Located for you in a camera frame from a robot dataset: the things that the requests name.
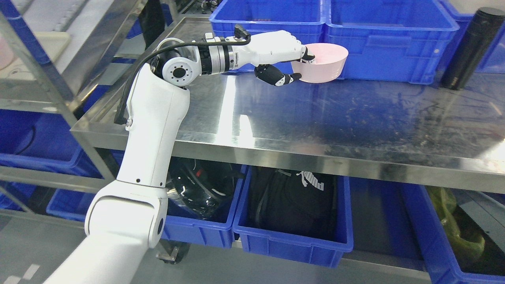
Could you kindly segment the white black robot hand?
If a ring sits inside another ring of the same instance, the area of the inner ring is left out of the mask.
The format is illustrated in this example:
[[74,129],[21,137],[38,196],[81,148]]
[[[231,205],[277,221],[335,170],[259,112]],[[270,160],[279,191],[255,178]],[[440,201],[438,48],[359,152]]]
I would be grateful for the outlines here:
[[274,65],[279,62],[314,63],[315,55],[306,45],[285,30],[251,36],[247,45],[232,46],[229,70],[251,64],[254,75],[272,86],[285,86],[301,79],[300,73],[285,74]]

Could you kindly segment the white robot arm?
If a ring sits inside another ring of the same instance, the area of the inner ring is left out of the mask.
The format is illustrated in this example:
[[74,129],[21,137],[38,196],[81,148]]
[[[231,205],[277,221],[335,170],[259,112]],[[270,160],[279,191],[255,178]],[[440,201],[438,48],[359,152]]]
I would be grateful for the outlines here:
[[251,34],[208,33],[186,43],[165,38],[146,56],[124,88],[128,112],[127,145],[117,178],[99,190],[87,210],[86,237],[45,281],[47,284],[129,284],[146,254],[161,239],[168,210],[165,182],[175,139],[187,114],[185,87],[206,70],[211,74],[236,63],[235,46]]

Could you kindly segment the blue bin under arm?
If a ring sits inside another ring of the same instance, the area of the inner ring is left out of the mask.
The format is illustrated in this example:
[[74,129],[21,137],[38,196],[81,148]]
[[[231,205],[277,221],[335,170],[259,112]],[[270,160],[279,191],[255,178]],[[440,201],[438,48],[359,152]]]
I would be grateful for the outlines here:
[[249,166],[173,157],[163,239],[231,248],[232,223]]

